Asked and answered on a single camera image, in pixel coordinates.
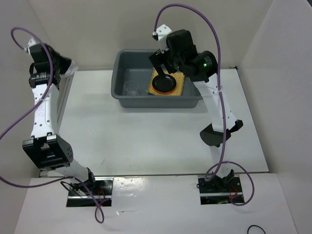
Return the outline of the woven bamboo mat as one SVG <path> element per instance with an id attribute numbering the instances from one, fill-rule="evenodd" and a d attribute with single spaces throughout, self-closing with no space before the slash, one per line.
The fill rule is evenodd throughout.
<path id="1" fill-rule="evenodd" d="M 173 76 L 176 79 L 177 90 L 176 90 L 176 94 L 174 96 L 181 96 L 182 92 L 183 92 L 185 76 L 181 72 L 176 72 L 176 73 L 173 73 L 173 74 L 169 74 L 168 71 L 166 71 L 166 70 L 164 72 L 165 72 L 165 74 L 171 75 L 171 76 Z M 158 75 L 158 73 L 157 73 L 157 71 L 155 69 L 153 69 L 152 76 L 151 76 L 148 88 L 146 90 L 147 93 L 148 93 L 149 87 L 152 85 L 152 79 L 156 75 Z"/>

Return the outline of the black round plate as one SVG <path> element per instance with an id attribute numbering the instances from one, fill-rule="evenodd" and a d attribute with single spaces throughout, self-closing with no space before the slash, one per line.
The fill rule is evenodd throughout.
<path id="1" fill-rule="evenodd" d="M 152 87 L 159 93 L 169 93 L 176 88 L 176 79 L 168 74 L 156 75 L 152 79 Z"/>

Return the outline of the orange plastic plate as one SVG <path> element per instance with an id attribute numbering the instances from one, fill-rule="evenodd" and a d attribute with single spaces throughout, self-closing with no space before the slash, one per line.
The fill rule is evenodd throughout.
<path id="1" fill-rule="evenodd" d="M 161 92 L 154 89 L 153 86 L 150 86 L 148 89 L 148 93 L 152 95 L 159 95 L 159 96 L 174 96 L 176 94 L 177 86 L 169 91 L 169 92 Z"/>

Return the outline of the clear glass cup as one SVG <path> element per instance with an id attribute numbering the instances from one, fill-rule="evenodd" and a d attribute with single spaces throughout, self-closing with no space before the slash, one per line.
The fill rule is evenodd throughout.
<path id="1" fill-rule="evenodd" d="M 133 80 L 125 82 L 124 91 L 127 96 L 138 96 L 138 83 Z"/>
<path id="2" fill-rule="evenodd" d="M 68 67 L 67 71 L 64 73 L 65 77 L 70 77 L 74 75 L 74 73 L 78 70 L 78 65 L 75 63 L 74 60 L 71 60 L 71 64 Z"/>

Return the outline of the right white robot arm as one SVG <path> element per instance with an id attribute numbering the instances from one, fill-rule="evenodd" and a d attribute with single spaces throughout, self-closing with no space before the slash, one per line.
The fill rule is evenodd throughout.
<path id="1" fill-rule="evenodd" d="M 230 187 L 234 177 L 233 171 L 228 175 L 217 175 L 224 162 L 225 143 L 233 132 L 243 126 L 243 122 L 233 115 L 222 93 L 217 60 L 210 51 L 197 51 L 188 30 L 172 31 L 162 25 L 153 32 L 152 37 L 159 42 L 160 48 L 149 56 L 157 73 L 151 86 L 159 94 L 169 94 L 177 86 L 173 74 L 180 72 L 200 92 L 211 118 L 211 123 L 200 132 L 200 137 L 210 147 L 211 153 L 221 151 L 215 171 L 211 175 L 206 173 L 205 181 L 223 192 Z"/>

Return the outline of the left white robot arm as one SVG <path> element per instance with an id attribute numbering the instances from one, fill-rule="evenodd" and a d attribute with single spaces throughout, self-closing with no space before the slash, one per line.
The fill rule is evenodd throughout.
<path id="1" fill-rule="evenodd" d="M 94 174 L 74 159 L 71 145 L 59 135 L 59 84 L 73 76 L 77 67 L 47 44 L 35 43 L 28 53 L 34 61 L 29 84 L 37 108 L 30 139 L 23 141 L 22 148 L 39 169 L 70 176 L 72 190 L 91 195 L 97 190 Z"/>

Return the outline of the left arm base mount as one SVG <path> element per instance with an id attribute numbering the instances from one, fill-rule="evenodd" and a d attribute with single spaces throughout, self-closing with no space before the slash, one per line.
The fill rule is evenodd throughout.
<path id="1" fill-rule="evenodd" d="M 101 207 L 111 207 L 113 181 L 112 177 L 96 177 L 94 187 L 89 188 L 91 193 L 87 192 L 81 184 L 73 185 L 61 181 L 60 184 L 68 192 L 66 207 L 95 207 L 96 204 L 91 198 L 91 194 Z"/>

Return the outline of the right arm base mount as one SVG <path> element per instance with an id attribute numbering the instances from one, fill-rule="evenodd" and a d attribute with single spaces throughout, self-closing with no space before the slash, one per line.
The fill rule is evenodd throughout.
<path id="1" fill-rule="evenodd" d="M 216 175 L 209 182 L 199 176 L 196 187 L 199 189 L 201 205 L 230 204 L 231 200 L 238 204 L 245 202 L 240 178 L 233 169 L 227 176 L 220 178 Z"/>

